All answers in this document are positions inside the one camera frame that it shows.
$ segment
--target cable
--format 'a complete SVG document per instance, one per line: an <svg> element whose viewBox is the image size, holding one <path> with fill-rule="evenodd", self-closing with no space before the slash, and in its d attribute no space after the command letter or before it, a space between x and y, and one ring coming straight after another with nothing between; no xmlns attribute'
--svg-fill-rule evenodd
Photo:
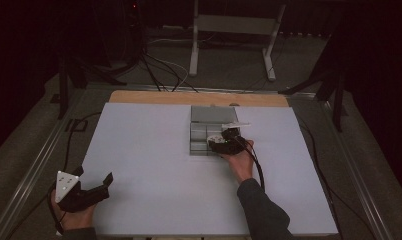
<svg viewBox="0 0 402 240"><path fill-rule="evenodd" d="M319 160L318 160L319 158L318 158L317 149L316 149L316 141L315 141L315 139L314 139L314 137L313 137L313 134L311 133L310 129L308 128L306 122L305 122L299 115L296 114L296 116L297 116L297 118L300 119L300 120L302 121L302 123L304 124L304 126L300 124L300 125L299 125L300 128L303 129L304 131L306 131L306 132L308 133L308 135L310 136L310 139L311 139L311 141L312 141L312 145L313 145L313 161L314 161L314 163L315 163L315 165L316 165L316 167L317 167L317 171L318 171L318 173L319 173L319 176L320 176L320 178L322 179L323 183L325 184L326 190L328 191L328 197L329 197L330 205L331 205L332 211L333 211L334 214L335 214L335 223L336 223L336 227L337 227L337 229L338 229L338 231L339 231L339 233L340 233L340 235L341 235L341 239L344 239L344 237L343 237L343 235L342 235L342 231L341 231L341 227L340 227L340 224L339 224L338 215L337 215L337 212L336 212L336 209L335 209L335 205L334 205L334 201L333 201L333 198L332 198L332 194L335 195L352 213L354 213L354 215L356 215L356 216L359 218L359 220L366 226L367 230L370 232L370 234L372 235L373 239L376 239L376 238L375 238L375 235L373 234L373 232L372 232L372 230L370 229L370 227L369 227L369 225L367 224L367 222L366 222L352 207L350 207L350 206L349 206L349 205L348 205L331 187L330 187L330 185L329 185L328 181L326 180L325 175L323 174L323 172L322 172L322 170L321 170L321 168L320 168L320 165L319 165Z"/></svg>
<svg viewBox="0 0 402 240"><path fill-rule="evenodd" d="M153 67L155 67L155 68L158 68L158 69L160 69L160 70L162 70L162 71L165 71L165 72L167 72L167 73L170 73L170 74L172 74L172 75L175 75L173 72L171 72L171 71L169 71L169 70L167 70L167 69L164 69L164 68L162 68L162 67L160 67L160 66L157 66L157 65L155 65L155 64L153 64L153 63L148 62L148 65L153 66ZM186 85L188 85L190 88L192 88L192 90L194 90L194 92L197 92L197 93L198 93L198 90L195 89L195 88L194 88L191 84L189 84L188 82L184 81L184 82L182 82L181 84L186 84Z"/></svg>
<svg viewBox="0 0 402 240"><path fill-rule="evenodd" d="M76 124L74 124L72 126L72 128L70 129L70 134L67 140L67 150L66 150L66 157L65 157L65 162L64 162L64 166L63 166L63 172L66 171L67 169L67 165L68 165L68 161L69 161L69 152L70 152L70 142L71 142L71 136L73 135L73 132L76 130L76 127L83 121L85 121L87 118L95 116L95 115L99 115L101 114L101 112L96 112L96 113L92 113L82 119L80 119ZM54 185L52 185L46 196L42 197L30 210L29 212L20 220L17 222L16 226L11 230L10 234L5 238L6 240L11 239L11 237L14 235L14 233L20 228L20 226L27 220L27 218L29 218L30 215L32 215L32 213L45 201L47 200L48 203L50 204L51 202L51 192L54 189Z"/></svg>
<svg viewBox="0 0 402 240"><path fill-rule="evenodd" d="M261 168L260 163L258 162L258 158L257 158L257 154L255 153L254 147L253 145L251 145L251 143L249 143L247 140L245 140L242 137L238 137L236 136L234 138L236 140L236 142L238 142L239 145L241 145L244 150L250 155L250 157L253 159L255 166L257 167L257 171L258 171L258 176L260 177L260 186L263 190L266 190L266 186L264 184L264 176L263 176L263 169ZM249 145L252 149L252 153L251 151L247 148L247 145Z"/></svg>
<svg viewBox="0 0 402 240"><path fill-rule="evenodd" d="M167 88L166 88L160 81L158 81L157 78L156 78L156 77L154 76L154 74L152 73L152 71L151 71L151 69L149 68L148 63L147 63L147 61L146 61L144 55L141 55L141 60L142 60L142 62L145 64L145 67L146 67L146 69L147 69L149 75L151 76L152 81L154 82L155 86L157 87L158 91L161 92L161 88L160 88L160 85L161 85L161 86L163 87L163 89L168 92L169 90L167 90Z"/></svg>
<svg viewBox="0 0 402 240"><path fill-rule="evenodd" d="M179 66L179 67L183 68L183 69L186 71L186 73L187 73L186 76L188 76L188 71L187 71L184 67L182 67L182 66L180 66L180 65L178 65L178 64L171 63L171 62L167 62L167 61L164 61L164 60L160 60L160 59L158 59L158 58L155 58L155 57L149 55L148 53L145 53L145 55L146 55L147 57L149 57L149 58L151 58L151 59L153 59L153 60L155 60L155 61L157 61L157 62L163 64L164 66L166 66L166 67L167 67L168 69L170 69L170 71L172 71L172 72L174 73L174 75L177 77L177 83L176 83L175 87L172 89L172 92L174 92L174 91L176 90L176 88L178 87L180 81L183 82L183 80L179 77L179 75L177 74L177 72L176 72L175 70L173 70L173 68L171 68L171 67L170 67L169 65L167 65L166 63L173 64L173 65L176 65L176 66Z"/></svg>

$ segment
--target gray fabric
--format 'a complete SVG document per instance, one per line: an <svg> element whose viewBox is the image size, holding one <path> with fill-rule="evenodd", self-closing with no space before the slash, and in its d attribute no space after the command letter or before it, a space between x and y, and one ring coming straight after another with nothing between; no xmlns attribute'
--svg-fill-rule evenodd
<svg viewBox="0 0 402 240"><path fill-rule="evenodd" d="M293 239L288 231L289 216L269 199L255 179L243 181L237 194L253 240Z"/></svg>
<svg viewBox="0 0 402 240"><path fill-rule="evenodd" d="M63 240L96 240L95 228L81 228L64 231Z"/></svg>

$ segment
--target human hand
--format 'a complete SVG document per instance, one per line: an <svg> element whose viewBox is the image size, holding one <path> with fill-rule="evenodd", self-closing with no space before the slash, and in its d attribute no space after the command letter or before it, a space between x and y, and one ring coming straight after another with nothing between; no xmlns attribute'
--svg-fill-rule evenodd
<svg viewBox="0 0 402 240"><path fill-rule="evenodd" d="M63 227L64 231L92 227L92 218L96 204L80 212L66 213L62 211L55 202L55 189L51 192L51 204L54 208L57 219L61 221L61 226Z"/></svg>
<svg viewBox="0 0 402 240"><path fill-rule="evenodd" d="M254 141L247 140L247 142L249 143L247 144L247 149L251 152L254 146ZM235 155L220 154L220 156L229 163L229 167L238 180L238 183L242 183L243 181L253 177L254 160L246 150Z"/></svg>

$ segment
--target person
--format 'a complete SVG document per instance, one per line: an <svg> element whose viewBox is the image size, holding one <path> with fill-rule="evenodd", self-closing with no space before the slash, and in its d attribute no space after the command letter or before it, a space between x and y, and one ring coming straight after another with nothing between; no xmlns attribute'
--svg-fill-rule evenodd
<svg viewBox="0 0 402 240"><path fill-rule="evenodd" d="M248 151L252 151L254 142L248 140ZM247 151L236 155L221 155L228 163L238 183L237 196L244 209L245 217L253 240L293 239L288 230L289 216L266 195L260 184L253 178L253 159ZM81 212L64 215L54 201L51 202L64 229L63 240L94 240L96 231L92 225L95 205Z"/></svg>

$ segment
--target aluminum rail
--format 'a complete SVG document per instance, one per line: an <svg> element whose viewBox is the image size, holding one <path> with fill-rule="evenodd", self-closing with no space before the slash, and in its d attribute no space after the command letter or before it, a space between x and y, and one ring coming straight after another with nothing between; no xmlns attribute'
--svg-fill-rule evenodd
<svg viewBox="0 0 402 240"><path fill-rule="evenodd" d="M370 194L366 183L363 180L363 177L356 161L354 160L354 157L351 155L351 152L348 149L344 138L341 137L341 134L336 130L333 125L332 108L329 102L319 102L319 104L321 104L321 109L328 122L327 125L329 126L329 130L332 132L339 149L341 149L343 160L348 167L348 173L350 174L351 180L353 181L354 187L357 191L357 195L359 196L361 204L363 205L363 209L366 212L366 216L369 219L369 223L371 225L375 238L377 240L392 240L393 237L388 229L388 226L385 224L384 219L379 213L379 209L376 206L376 203L372 195Z"/></svg>
<svg viewBox="0 0 402 240"><path fill-rule="evenodd" d="M73 109L77 105L76 103L80 101L82 96L83 91L74 91L73 96L70 99L71 107L69 108L69 111L66 112L62 120L57 121L57 123L54 125L38 156L28 169L21 182L18 184L12 198L8 202L7 207L4 209L4 212L0 217L0 240L5 239L10 234L13 224L15 223L21 209L29 197L29 194L32 192L33 187L35 186L46 163L48 162L48 159L61 136L62 130L64 129L71 112L73 112Z"/></svg>

